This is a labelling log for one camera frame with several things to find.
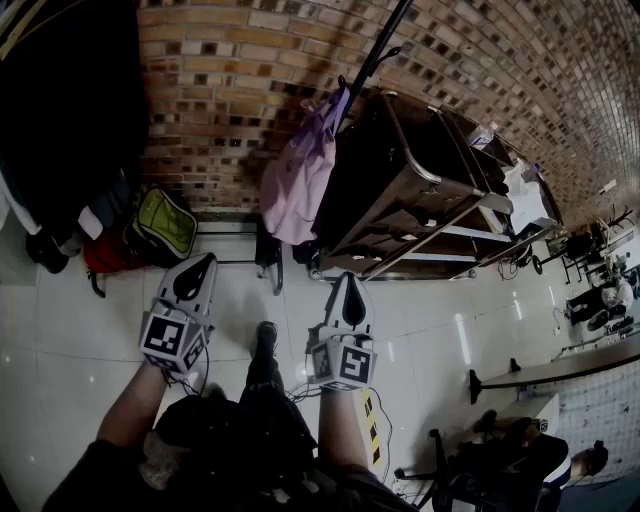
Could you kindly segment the green backpack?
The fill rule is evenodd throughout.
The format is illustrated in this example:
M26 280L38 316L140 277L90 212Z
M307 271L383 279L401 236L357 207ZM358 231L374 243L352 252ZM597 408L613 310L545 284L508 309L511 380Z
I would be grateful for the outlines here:
M152 185L137 197L123 242L145 264L171 268L191 256L197 229L180 194Z

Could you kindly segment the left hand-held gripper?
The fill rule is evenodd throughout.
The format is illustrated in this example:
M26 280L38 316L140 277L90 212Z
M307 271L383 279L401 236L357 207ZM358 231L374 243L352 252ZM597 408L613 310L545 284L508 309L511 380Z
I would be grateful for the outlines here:
M218 261L211 252L193 256L165 273L150 311L145 311L139 348L153 366L171 373L189 373L209 344L214 327L208 314ZM193 300L196 312L167 300Z

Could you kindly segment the yellow black striped tape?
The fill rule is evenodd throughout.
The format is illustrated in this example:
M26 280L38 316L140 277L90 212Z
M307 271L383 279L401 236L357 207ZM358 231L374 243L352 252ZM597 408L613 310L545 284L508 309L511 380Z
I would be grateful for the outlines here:
M361 394L366 422L365 441L368 443L369 448L369 462L372 468L378 469L381 464L382 453L380 434L377 427L376 407L374 406L373 396L369 389L364 389Z

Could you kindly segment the black hanging garments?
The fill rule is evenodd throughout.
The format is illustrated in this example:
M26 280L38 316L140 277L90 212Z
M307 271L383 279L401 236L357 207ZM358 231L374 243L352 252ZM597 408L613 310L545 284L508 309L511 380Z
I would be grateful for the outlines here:
M62 243L147 137L135 0L45 0L0 60L10 190Z

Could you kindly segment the black office chair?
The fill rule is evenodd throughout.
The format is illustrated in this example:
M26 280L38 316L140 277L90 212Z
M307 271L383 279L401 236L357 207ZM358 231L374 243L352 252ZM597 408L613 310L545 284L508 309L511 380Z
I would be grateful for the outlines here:
M474 477L466 470L457 456L445 455L444 444L438 429L429 431L435 444L435 468L427 473L407 473L397 468L397 480L428 482L428 488L413 507L421 511L431 505L433 512L484 512L477 493L471 489Z

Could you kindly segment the person's right forearm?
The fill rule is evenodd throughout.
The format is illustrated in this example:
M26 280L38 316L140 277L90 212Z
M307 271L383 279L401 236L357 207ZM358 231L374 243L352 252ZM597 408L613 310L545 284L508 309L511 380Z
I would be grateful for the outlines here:
M318 459L325 465L368 469L367 451L351 392L321 390Z

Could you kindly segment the person's black shoe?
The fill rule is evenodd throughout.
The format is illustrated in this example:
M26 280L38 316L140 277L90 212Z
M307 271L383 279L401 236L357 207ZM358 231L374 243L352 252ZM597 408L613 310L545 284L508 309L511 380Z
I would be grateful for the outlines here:
M255 355L272 357L278 338L277 326L270 321L261 322L256 329Z

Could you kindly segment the black shoes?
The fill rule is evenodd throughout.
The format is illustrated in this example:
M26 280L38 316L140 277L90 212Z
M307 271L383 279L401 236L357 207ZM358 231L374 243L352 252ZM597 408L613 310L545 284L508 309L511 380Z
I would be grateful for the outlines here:
M51 274L60 273L69 262L69 257L61 252L54 239L44 231L26 235L26 251L34 263L42 265Z

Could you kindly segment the person's black clothing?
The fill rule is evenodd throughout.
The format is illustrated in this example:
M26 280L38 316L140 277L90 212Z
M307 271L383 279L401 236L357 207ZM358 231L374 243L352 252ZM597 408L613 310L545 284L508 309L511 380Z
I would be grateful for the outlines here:
M325 465L272 357L254 356L238 401L160 405L135 449L95 440L43 512L414 512L369 470Z

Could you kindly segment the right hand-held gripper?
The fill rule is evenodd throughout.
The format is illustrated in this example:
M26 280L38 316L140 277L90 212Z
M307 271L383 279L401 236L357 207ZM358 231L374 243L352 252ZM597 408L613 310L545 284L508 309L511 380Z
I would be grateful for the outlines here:
M344 304L349 288L349 272L343 272L332 284L326 305L326 322L344 322ZM362 281L351 278L351 320L354 330L318 325L309 330L306 353L312 380L321 388L354 391L370 388L376 366L374 337L375 309Z

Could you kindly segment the person's left forearm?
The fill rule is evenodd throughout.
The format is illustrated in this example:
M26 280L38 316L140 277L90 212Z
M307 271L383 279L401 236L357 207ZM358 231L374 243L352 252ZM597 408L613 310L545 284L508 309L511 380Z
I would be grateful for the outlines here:
M140 447L153 428L166 389L162 370L143 362L108 410L96 439L121 448Z

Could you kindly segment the black coat rack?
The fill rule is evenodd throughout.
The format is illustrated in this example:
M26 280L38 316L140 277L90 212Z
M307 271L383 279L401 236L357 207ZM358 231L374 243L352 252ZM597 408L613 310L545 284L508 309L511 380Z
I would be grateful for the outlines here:
M389 39L394 34L397 26L399 25L405 13L411 6L412 2L413 0L399 0L398 5L396 6L391 16L389 17L388 21L384 25L381 31L381 34L376 39L372 47L372 50L369 52L364 63L362 64L354 82L351 85L348 85L343 77L339 78L339 85L336 90L347 88L350 91L350 99L344 110L343 116L341 118L341 122L339 123L337 134L339 132L339 129L346 115L349 113L355 98L362 90L362 87L364 86L366 80L374 74L374 72L376 71L376 69L378 68L381 62L383 62L384 60L390 57L396 56L400 53L401 49L399 47L394 47L389 51L385 51L384 48L387 46ZM261 266L264 269L267 269L272 265L276 267L277 279L276 279L276 285L273 290L273 293L276 296L278 296L281 294L284 287L284 265L283 265L283 256L282 256L282 245L285 242L282 242L274 238L271 234L267 232L263 219L262 219L262 227L257 230L257 233L258 233L258 236L257 236L257 242L256 242L256 254L264 255L265 259L264 260L256 259L255 262L257 265Z

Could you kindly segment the clear plastic bottle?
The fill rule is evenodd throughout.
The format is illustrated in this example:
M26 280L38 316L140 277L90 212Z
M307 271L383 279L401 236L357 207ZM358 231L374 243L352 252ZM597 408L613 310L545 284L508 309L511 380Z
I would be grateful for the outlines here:
M498 126L495 123L490 123L489 125L477 125L467 136L468 144L478 150L484 149L492 142L497 128Z

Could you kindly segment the white plastic bag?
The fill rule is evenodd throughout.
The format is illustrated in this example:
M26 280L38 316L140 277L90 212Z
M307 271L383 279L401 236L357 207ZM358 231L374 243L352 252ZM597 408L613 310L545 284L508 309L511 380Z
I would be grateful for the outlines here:
M516 235L523 232L529 225L546 228L551 225L551 217L543 204L541 187L537 180L526 182L524 174L531 170L531 166L524 160L517 158L513 167L503 167L504 181L507 186L507 197L511 201L513 211L510 223Z

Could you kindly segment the red bag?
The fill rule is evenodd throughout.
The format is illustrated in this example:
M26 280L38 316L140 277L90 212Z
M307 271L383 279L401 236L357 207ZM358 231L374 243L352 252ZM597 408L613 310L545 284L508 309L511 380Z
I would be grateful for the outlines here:
M87 265L88 279L94 293L105 298L105 292L98 284L99 274L113 274L134 270L139 261L129 246L123 241L122 234L115 231L104 231L95 240L89 239L84 244L84 260Z

